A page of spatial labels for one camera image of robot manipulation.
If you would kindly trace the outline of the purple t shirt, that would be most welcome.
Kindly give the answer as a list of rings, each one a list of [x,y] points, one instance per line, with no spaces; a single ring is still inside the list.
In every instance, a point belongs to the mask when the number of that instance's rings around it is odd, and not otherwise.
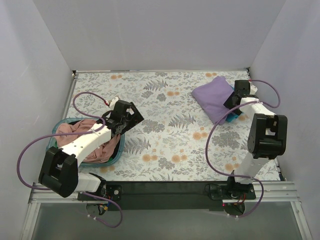
[[[224,103],[233,91],[224,76],[217,76],[211,82],[196,87],[191,95],[215,124],[229,110]]]

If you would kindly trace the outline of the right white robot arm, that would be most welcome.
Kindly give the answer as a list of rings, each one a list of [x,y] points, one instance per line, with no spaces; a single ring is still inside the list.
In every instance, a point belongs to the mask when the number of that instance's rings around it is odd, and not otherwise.
[[[248,152],[227,179],[226,192],[232,199],[243,195],[261,168],[286,151],[288,118],[268,110],[256,92],[256,87],[249,80],[236,80],[233,93],[224,103],[233,115],[245,114],[251,119]]]

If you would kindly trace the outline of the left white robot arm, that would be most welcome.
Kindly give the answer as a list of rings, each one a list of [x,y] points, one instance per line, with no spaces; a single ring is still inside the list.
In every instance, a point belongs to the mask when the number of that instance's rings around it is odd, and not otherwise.
[[[61,197],[74,192],[89,192],[95,200],[106,196],[103,178],[91,173],[79,173],[85,158],[102,144],[123,135],[144,120],[133,102],[113,100],[110,113],[77,139],[60,148],[50,147],[44,157],[38,181]]]

